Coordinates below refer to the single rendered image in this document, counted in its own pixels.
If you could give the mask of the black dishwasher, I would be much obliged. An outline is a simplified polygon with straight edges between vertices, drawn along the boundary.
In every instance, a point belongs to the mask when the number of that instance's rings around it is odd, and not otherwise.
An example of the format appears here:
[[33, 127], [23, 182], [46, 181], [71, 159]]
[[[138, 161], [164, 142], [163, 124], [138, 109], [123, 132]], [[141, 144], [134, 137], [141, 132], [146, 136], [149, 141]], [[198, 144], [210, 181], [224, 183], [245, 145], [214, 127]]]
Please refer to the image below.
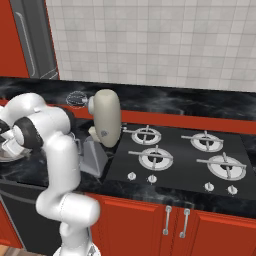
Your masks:
[[39, 215], [36, 200], [43, 188], [0, 182], [0, 196], [28, 252], [53, 256], [61, 245], [60, 223]]

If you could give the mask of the red cupboard door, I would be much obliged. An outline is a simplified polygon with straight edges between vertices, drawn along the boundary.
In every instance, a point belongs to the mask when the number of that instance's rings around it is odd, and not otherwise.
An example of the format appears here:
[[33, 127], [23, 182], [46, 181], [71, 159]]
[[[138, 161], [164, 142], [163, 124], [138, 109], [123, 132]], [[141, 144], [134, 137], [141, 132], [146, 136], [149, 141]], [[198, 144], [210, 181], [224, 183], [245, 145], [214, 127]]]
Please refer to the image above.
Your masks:
[[184, 239], [183, 226], [180, 209], [172, 256], [256, 256], [256, 219], [191, 210]]
[[88, 193], [100, 203], [91, 227], [101, 256], [160, 256], [164, 206]]

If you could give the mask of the black gas hob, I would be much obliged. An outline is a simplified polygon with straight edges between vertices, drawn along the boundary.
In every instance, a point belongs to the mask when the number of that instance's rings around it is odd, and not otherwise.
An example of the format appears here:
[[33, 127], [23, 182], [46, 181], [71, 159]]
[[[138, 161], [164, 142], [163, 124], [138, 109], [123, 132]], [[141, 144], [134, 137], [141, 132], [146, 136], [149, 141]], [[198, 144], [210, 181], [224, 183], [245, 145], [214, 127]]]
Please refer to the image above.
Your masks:
[[[131, 172], [135, 180], [128, 179]], [[157, 177], [153, 184], [150, 175]], [[256, 173], [237, 134], [126, 124], [106, 178], [256, 200]], [[205, 190], [208, 182], [212, 192]], [[231, 185], [236, 195], [228, 193]]]

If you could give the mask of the red tall cupboard panel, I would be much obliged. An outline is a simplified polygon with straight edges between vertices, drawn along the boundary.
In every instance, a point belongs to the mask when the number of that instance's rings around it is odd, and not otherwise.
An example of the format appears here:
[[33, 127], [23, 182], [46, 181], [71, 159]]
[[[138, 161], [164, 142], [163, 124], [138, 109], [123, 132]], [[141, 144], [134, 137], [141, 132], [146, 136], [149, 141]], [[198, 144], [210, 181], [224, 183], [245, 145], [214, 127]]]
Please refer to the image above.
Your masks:
[[29, 77], [10, 0], [0, 0], [0, 76]]

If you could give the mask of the grey fridge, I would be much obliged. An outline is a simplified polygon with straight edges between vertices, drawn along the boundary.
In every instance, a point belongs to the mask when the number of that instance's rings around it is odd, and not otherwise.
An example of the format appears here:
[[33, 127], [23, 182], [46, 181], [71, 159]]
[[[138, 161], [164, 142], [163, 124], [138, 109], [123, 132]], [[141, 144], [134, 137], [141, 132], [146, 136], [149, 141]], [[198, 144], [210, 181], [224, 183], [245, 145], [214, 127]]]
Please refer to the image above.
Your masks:
[[57, 80], [45, 0], [10, 0], [30, 78]]

